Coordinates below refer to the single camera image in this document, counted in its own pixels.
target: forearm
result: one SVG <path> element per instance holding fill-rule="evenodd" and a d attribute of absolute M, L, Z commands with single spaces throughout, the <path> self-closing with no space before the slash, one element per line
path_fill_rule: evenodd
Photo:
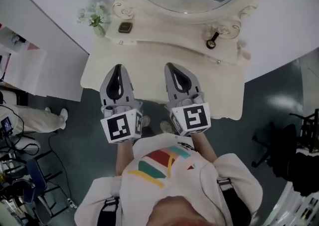
<path fill-rule="evenodd" d="M 118 153 L 116 158 L 116 175 L 121 176 L 123 170 L 134 159 L 132 142 L 127 141 L 118 144 Z"/>
<path fill-rule="evenodd" d="M 211 147 L 208 139 L 203 133 L 194 134 L 191 136 L 191 138 L 194 144 L 194 148 L 204 159 L 208 160 L 211 163 L 217 160 L 214 149 Z"/>

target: sleeve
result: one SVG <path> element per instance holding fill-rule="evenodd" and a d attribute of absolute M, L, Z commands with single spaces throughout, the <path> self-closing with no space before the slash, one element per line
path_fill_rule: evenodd
<path fill-rule="evenodd" d="M 97 226 L 104 202 L 112 196 L 113 177 L 95 179 L 83 202 L 76 210 L 74 220 L 77 226 Z"/>
<path fill-rule="evenodd" d="M 220 177 L 231 180 L 238 197 L 254 214 L 263 199 L 263 189 L 244 163 L 235 154 L 226 154 L 213 164 Z"/>

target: black strap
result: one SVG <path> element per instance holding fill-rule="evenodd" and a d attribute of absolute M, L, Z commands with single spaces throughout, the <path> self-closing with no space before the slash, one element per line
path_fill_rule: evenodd
<path fill-rule="evenodd" d="M 238 197 L 229 178 L 217 180 L 228 206 L 234 226 L 249 226 L 252 216 L 248 207 Z"/>
<path fill-rule="evenodd" d="M 111 197 L 104 202 L 97 226 L 115 226 L 116 225 L 116 211 L 119 207 L 119 198 Z"/>

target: small black box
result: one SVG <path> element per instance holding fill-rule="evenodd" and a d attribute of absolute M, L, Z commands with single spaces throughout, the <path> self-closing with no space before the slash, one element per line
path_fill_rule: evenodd
<path fill-rule="evenodd" d="M 120 33 L 130 33 L 133 27 L 133 23 L 131 22 L 122 22 L 119 26 Z"/>

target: yellow stripe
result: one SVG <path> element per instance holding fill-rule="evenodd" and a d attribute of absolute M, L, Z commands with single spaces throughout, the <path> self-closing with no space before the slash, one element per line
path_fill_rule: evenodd
<path fill-rule="evenodd" d="M 145 173 L 142 172 L 142 171 L 139 171 L 139 170 L 130 170 L 130 171 L 128 171 L 128 173 L 129 173 L 129 174 L 132 174 L 132 175 L 140 176 L 140 177 L 142 177 L 143 179 L 145 179 L 146 181 L 149 181 L 149 182 L 151 182 L 151 183 L 153 183 L 153 184 L 156 184 L 156 185 L 159 186 L 160 188 L 163 188 L 163 187 L 164 187 L 164 184 L 163 184 L 161 181 L 159 181 L 159 180 L 157 180 L 157 179 L 155 179 L 155 178 L 149 176 L 148 174 L 145 174 Z"/>
<path fill-rule="evenodd" d="M 173 161 L 173 156 L 170 154 L 170 157 L 169 157 L 169 160 L 168 160 L 168 167 L 167 167 L 167 177 L 168 178 L 170 178 L 172 161 Z"/>

